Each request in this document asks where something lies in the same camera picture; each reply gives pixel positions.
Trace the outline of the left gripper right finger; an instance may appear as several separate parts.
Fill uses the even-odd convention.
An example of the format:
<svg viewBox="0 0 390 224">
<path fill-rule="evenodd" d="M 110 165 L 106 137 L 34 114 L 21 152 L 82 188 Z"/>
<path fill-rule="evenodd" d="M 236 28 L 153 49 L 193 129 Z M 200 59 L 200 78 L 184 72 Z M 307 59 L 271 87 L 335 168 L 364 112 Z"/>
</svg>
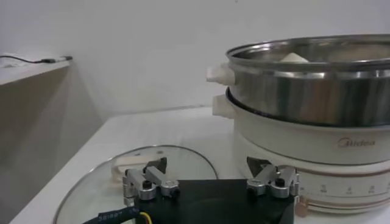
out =
<svg viewBox="0 0 390 224">
<path fill-rule="evenodd" d="M 276 166 L 268 160 L 247 157 L 252 178 L 247 180 L 247 189 L 256 196 L 270 194 L 275 198 L 297 197 L 300 194 L 299 174 L 295 167 Z"/>
</svg>

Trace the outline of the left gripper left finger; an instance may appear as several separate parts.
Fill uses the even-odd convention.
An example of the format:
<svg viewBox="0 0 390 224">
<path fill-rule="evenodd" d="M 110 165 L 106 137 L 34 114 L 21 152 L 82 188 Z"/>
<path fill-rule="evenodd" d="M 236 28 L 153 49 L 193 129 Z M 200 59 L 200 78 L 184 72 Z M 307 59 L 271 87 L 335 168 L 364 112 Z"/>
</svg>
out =
<svg viewBox="0 0 390 224">
<path fill-rule="evenodd" d="M 176 200 L 180 195 L 180 184 L 166 174 L 168 160 L 162 157 L 149 161 L 142 169 L 126 169 L 123 176 L 123 197 L 126 206 L 133 206 L 135 199 L 152 201 L 157 191 L 165 198 Z"/>
</svg>

